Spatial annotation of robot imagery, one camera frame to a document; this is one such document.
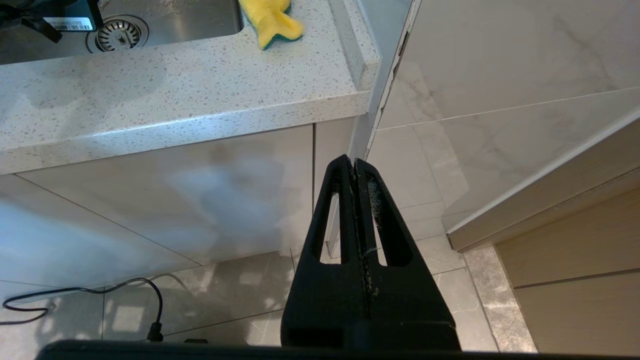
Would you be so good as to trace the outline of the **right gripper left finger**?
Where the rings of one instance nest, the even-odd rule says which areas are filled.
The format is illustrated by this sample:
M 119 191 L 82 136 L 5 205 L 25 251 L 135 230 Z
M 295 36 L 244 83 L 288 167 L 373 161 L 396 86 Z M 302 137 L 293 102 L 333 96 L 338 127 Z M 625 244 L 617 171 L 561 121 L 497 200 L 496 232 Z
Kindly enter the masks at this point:
M 283 347 L 343 347 L 348 328 L 368 315 L 353 175 L 347 155 L 326 168 L 281 319 Z M 334 196 L 340 263 L 327 264 L 321 258 Z

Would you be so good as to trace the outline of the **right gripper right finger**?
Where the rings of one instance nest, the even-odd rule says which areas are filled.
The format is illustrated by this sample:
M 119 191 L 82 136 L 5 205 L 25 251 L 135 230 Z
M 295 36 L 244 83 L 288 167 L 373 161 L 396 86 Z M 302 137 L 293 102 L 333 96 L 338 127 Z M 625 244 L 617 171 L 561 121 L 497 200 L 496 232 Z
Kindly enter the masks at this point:
M 365 317 L 356 345 L 459 351 L 453 315 L 379 171 L 356 160 L 356 217 Z

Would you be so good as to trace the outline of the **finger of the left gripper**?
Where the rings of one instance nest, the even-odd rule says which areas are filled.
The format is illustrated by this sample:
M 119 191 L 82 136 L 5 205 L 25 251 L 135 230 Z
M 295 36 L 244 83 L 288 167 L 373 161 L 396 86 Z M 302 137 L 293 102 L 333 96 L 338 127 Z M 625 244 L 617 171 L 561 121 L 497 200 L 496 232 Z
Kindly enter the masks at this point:
M 94 32 L 104 25 L 98 0 L 2 0 L 1 29 Z

